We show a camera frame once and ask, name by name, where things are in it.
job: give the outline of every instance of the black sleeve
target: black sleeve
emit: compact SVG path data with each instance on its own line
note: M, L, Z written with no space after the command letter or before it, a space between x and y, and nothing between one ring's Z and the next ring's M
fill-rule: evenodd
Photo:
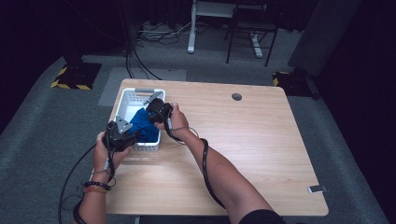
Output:
M276 212L261 209L245 215L239 224L286 224L286 222Z

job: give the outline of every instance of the black chair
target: black chair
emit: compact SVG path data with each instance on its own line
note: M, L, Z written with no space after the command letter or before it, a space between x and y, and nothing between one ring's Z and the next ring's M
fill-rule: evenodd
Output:
M278 25L280 23L282 14L282 0L238 0L238 3L233 10L233 17L230 21L227 34L224 38L227 39L228 33L231 32L226 63L230 61L232 47L245 47L268 49L267 58L265 60L265 66L267 66L275 43ZM251 39L253 35L261 38L258 40L258 44L256 45L254 45L253 42L246 45L234 45L234 33L246 33L248 36L247 40ZM260 43L268 34L272 34L271 45L269 47L261 47Z

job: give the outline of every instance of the blue object in basket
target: blue object in basket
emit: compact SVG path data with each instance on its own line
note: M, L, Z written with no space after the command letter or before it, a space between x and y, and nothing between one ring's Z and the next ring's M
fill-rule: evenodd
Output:
M149 113L145 108L140 108L134 117L131 119L132 128L128 131L128 134L132 134L137 130L140 130L140 134L137 137L137 143L156 143L158 140L158 130L153 123L149 121Z

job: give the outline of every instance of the table top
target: table top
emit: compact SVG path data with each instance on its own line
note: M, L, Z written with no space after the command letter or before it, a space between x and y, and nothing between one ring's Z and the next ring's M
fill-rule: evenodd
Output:
M229 159L281 216L326 216L321 193L288 99L278 87L124 79L125 88L163 89L190 126ZM242 95L235 101L233 93ZM133 215L226 215L208 193L187 147L162 132L158 151L133 151L117 170L107 212Z

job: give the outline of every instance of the person's left arm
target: person's left arm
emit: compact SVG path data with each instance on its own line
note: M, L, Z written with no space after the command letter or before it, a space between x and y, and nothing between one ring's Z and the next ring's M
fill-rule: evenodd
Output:
M107 161L107 149L102 142L104 133L99 133L96 138L96 146L93 150L93 175L91 181L99 183L107 183L110 178L109 171L105 171ZM114 168L120 166L120 162L131 152L131 147L127 147L122 152L116 152L113 156ZM88 186L88 188L97 191L88 191L84 194L84 198L78 209L79 216L85 223L107 223L106 212L106 189L100 186Z

